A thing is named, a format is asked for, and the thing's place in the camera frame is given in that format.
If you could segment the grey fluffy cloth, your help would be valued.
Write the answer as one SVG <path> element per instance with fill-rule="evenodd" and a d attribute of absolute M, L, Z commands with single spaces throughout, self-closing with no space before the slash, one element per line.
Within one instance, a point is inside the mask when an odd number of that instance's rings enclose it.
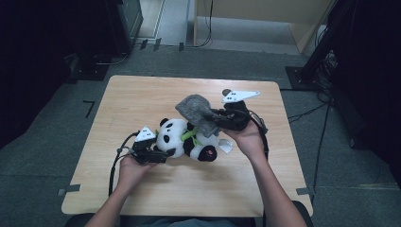
<path fill-rule="evenodd" d="M 220 127 L 214 121 L 216 114 L 205 97 L 197 94 L 187 96 L 175 109 L 206 138 L 211 135 L 218 136 Z"/>

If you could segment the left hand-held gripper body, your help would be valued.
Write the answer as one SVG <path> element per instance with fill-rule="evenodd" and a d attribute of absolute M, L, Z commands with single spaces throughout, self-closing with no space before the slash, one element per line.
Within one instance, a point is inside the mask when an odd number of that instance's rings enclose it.
<path fill-rule="evenodd" d="M 156 140 L 156 134 L 147 126 L 144 126 L 135 134 L 136 138 L 131 148 L 131 155 L 141 165 L 146 163 L 156 163 L 157 159 L 150 148 Z"/>

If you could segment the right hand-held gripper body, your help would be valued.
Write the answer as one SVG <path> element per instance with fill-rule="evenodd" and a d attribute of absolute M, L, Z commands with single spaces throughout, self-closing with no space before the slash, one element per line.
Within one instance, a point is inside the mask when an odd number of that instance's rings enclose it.
<path fill-rule="evenodd" d="M 223 129 L 242 131 L 251 120 L 245 99 L 258 96 L 258 91 L 234 91 L 224 96 L 221 102 L 226 110 L 225 121 L 221 124 Z"/>

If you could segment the black cabinet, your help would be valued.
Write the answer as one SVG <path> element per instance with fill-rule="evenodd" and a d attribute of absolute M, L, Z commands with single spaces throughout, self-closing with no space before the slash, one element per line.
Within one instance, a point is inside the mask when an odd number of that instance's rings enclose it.
<path fill-rule="evenodd" d="M 139 0 L 105 0 L 116 56 L 129 54 L 143 23 Z"/>

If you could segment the black stand base plate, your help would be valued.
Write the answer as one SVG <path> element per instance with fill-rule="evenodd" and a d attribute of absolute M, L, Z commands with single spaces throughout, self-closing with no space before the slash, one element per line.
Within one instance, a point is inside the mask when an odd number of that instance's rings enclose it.
<path fill-rule="evenodd" d="M 303 67 L 286 66 L 285 69 L 293 90 L 317 91 L 320 89 L 314 78 Z"/>

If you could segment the person's left hand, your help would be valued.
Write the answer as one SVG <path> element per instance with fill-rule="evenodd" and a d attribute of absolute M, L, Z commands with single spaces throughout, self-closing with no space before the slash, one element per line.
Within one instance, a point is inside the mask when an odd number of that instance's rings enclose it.
<path fill-rule="evenodd" d="M 124 157 L 120 161 L 119 178 L 117 183 L 118 190 L 131 192 L 140 183 L 144 176 L 156 166 L 154 163 L 140 165 L 131 156 Z"/>

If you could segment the panda plush toy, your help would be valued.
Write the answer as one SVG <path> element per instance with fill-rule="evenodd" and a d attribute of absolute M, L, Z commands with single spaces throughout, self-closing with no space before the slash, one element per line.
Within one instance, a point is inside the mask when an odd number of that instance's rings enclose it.
<path fill-rule="evenodd" d="M 215 135 L 206 138 L 191 123 L 178 118 L 165 118 L 161 121 L 155 145 L 163 152 L 174 148 L 175 154 L 171 158 L 186 155 L 200 162 L 214 162 L 219 148 L 228 153 L 233 147 L 231 141 L 219 139 Z"/>

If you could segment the light wooden furniture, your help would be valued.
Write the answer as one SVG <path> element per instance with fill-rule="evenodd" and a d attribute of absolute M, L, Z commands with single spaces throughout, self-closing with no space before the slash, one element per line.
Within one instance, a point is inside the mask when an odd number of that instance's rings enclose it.
<path fill-rule="evenodd" d="M 198 34 L 198 17 L 289 23 L 300 53 L 305 53 L 319 27 L 337 0 L 195 0 L 194 38 Z"/>

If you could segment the black metal stand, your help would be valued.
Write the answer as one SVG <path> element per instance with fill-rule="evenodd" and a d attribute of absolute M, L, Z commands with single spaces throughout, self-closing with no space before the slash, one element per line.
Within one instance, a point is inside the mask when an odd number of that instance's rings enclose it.
<path fill-rule="evenodd" d="M 332 17 L 332 24 L 323 35 L 322 40 L 310 56 L 305 66 L 299 71 L 299 82 L 309 83 L 314 79 L 314 75 L 320 61 L 328 54 L 330 44 L 335 40 L 337 33 L 342 29 L 346 15 L 351 11 L 351 7 L 357 0 L 342 0 L 342 4 L 337 4 L 338 11 Z"/>

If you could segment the person's right hand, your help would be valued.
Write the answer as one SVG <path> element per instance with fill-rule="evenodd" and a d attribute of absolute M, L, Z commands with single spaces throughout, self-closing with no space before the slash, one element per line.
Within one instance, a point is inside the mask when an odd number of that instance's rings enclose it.
<path fill-rule="evenodd" d="M 223 130 L 223 132 L 235 140 L 239 149 L 252 163 L 267 161 L 262 137 L 253 122 L 250 122 L 243 131 Z"/>

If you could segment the black floor plate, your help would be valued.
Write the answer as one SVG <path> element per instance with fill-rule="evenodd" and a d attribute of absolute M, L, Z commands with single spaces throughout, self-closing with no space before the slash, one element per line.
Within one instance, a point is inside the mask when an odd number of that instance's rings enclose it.
<path fill-rule="evenodd" d="M 103 81 L 107 74 L 109 65 L 96 62 L 88 56 L 71 54 L 64 58 L 71 73 L 67 83 L 75 84 L 79 80 Z"/>

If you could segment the dark curtain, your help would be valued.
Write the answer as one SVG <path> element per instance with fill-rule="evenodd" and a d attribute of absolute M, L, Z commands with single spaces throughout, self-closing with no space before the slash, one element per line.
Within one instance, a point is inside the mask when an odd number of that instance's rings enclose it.
<path fill-rule="evenodd" d="M 335 33 L 331 78 L 362 119 L 357 139 L 401 187 L 401 0 L 357 0 Z"/>
<path fill-rule="evenodd" d="M 0 149 L 21 136 L 70 77 L 65 57 L 95 0 L 0 0 Z"/>

